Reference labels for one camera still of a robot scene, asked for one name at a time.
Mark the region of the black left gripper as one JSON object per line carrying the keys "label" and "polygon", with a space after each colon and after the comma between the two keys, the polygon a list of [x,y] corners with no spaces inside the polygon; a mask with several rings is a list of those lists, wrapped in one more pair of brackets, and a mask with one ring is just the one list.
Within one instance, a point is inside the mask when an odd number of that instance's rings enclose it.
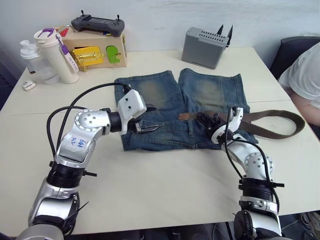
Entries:
{"label": "black left gripper", "polygon": [[[147,112],[152,112],[156,110],[157,110],[157,107],[153,105],[148,105],[146,107]],[[159,124],[141,127],[140,121],[141,119],[131,119],[128,122],[128,131],[132,131],[133,133],[138,133],[138,134],[146,134],[146,133],[153,132],[161,127]]]}

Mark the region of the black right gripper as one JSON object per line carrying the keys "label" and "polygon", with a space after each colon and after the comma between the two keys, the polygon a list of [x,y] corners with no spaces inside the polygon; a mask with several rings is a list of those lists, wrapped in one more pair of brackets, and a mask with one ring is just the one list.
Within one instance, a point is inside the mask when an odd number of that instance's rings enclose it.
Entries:
{"label": "black right gripper", "polygon": [[197,119],[202,123],[205,129],[213,131],[227,124],[227,119],[223,115],[210,116],[204,112],[196,114]]}

